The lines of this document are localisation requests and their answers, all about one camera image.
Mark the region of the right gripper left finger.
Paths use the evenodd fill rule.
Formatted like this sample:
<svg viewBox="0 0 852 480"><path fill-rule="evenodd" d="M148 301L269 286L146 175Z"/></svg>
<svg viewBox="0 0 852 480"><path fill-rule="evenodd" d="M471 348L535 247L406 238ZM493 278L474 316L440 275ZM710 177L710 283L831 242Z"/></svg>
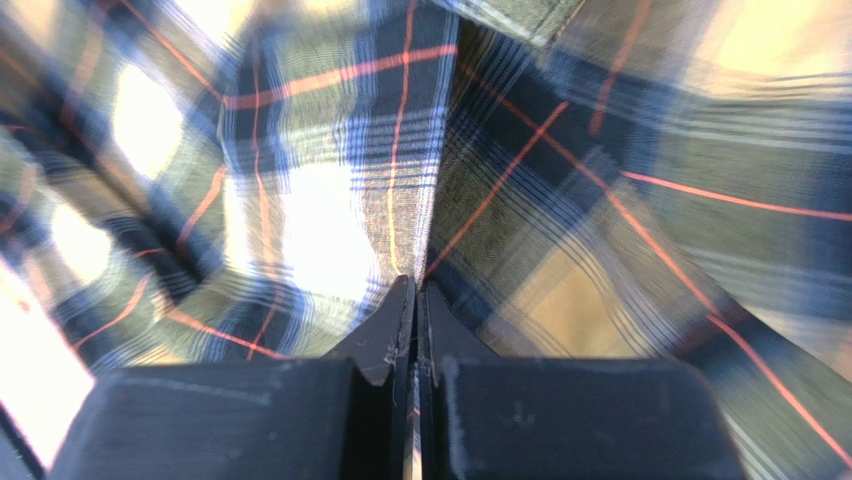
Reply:
<svg viewBox="0 0 852 480"><path fill-rule="evenodd" d="M119 369L72 422L53 479L400 479L415 285L319 358Z"/></svg>

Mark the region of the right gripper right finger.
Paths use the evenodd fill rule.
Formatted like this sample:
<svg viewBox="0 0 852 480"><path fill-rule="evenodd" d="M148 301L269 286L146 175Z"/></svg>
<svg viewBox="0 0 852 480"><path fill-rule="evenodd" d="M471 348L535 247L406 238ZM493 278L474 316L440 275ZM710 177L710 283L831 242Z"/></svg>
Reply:
<svg viewBox="0 0 852 480"><path fill-rule="evenodd" d="M742 479L707 382L669 360L502 357L417 301L426 479Z"/></svg>

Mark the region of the yellow plaid long sleeve shirt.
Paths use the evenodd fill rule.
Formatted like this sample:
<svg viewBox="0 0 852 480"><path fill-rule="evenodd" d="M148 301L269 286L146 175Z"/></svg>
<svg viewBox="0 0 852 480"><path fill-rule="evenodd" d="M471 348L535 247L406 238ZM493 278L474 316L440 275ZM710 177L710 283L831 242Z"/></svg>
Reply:
<svg viewBox="0 0 852 480"><path fill-rule="evenodd" d="M846 479L851 5L5 1L1 259L95 373L321 355L433 281Z"/></svg>

